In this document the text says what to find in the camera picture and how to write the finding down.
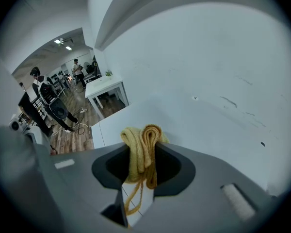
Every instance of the wooden floor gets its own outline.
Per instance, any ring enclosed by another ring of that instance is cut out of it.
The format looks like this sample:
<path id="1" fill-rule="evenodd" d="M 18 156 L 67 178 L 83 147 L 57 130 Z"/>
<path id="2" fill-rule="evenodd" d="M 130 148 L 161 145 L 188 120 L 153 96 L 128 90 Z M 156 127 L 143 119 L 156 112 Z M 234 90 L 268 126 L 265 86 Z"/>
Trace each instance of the wooden floor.
<path id="1" fill-rule="evenodd" d="M 61 94 L 60 99 L 64 102 L 68 111 L 71 114 L 75 114 L 74 117 L 79 120 L 79 123 L 81 122 L 91 127 L 100 121 L 100 118 L 92 107 L 90 101 L 85 98 L 85 91 L 83 90 L 81 83 L 78 83 L 75 87 L 72 87 L 68 91 L 65 90 L 65 93 L 66 96 Z M 104 107 L 103 109 L 100 109 L 100 111 L 105 117 L 108 117 L 125 107 L 121 101 L 116 100 L 115 96 L 109 97 L 108 93 L 102 95 L 102 99 L 100 99 L 100 101 Z M 82 107 L 86 108 L 87 112 L 80 114 Z M 70 127 L 76 126 L 76 124 L 69 119 L 65 123 Z M 54 119 L 51 122 L 47 119 L 46 124 L 49 126 L 55 125 L 53 128 L 53 134 L 55 134 L 61 127 Z M 76 131 L 71 133 L 59 131 L 58 134 L 51 136 L 51 145 L 58 151 L 59 154 L 94 149 L 91 128 L 80 125 L 80 134 L 78 133 L 78 127 L 73 129 Z"/>

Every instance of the white sticker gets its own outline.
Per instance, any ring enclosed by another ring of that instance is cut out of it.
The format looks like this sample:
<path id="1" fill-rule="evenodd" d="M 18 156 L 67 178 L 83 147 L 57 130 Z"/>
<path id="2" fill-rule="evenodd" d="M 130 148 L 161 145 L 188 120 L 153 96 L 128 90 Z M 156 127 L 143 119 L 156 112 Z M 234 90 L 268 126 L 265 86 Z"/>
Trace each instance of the white sticker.
<path id="1" fill-rule="evenodd" d="M 66 167 L 66 166 L 71 166 L 73 164 L 74 164 L 74 160 L 70 159 L 70 160 L 55 163 L 55 167 L 57 169 L 60 169 L 60 168 Z"/>

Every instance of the man in white shirt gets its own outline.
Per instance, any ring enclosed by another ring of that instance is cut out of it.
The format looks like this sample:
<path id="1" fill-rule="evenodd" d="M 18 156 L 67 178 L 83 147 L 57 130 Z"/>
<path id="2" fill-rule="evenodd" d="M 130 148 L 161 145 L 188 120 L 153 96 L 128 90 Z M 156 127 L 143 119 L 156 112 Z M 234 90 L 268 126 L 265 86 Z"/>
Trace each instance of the man in white shirt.
<path id="1" fill-rule="evenodd" d="M 81 72 L 82 67 L 78 66 L 78 59 L 74 59 L 73 62 L 74 62 L 74 64 L 73 64 L 73 67 L 72 67 L 72 71 L 75 73 L 75 75 L 81 81 L 83 89 L 85 89 L 86 88 L 86 83 L 83 80 L 84 79 L 84 74 Z"/>

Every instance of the yellow rope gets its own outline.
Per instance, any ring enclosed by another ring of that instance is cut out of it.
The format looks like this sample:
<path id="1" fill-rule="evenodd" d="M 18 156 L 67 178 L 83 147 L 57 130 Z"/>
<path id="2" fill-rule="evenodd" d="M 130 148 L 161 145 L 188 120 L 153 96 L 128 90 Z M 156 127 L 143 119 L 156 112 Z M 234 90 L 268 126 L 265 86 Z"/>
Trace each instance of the yellow rope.
<path id="1" fill-rule="evenodd" d="M 146 186 L 149 189 L 157 187 L 155 144 L 158 141 L 168 143 L 168 139 L 161 128 L 154 124 L 147 125 L 142 131 L 136 128 L 125 128 L 121 133 L 121 137 L 130 149 L 129 175 L 125 183 L 137 183 L 124 204 L 126 216 L 129 216 L 137 212 L 141 207 L 144 180 L 146 180 Z M 140 186 L 139 203 L 129 210 L 129 203 Z"/>

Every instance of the small plant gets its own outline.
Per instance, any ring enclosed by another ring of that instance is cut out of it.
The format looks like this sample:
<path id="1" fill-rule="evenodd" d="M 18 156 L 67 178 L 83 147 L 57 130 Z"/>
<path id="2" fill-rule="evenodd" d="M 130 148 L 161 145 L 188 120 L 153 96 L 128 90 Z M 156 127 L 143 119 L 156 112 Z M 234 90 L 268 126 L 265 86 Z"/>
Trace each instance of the small plant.
<path id="1" fill-rule="evenodd" d="M 112 75 L 112 72 L 111 71 L 106 71 L 106 76 L 111 76 Z"/>

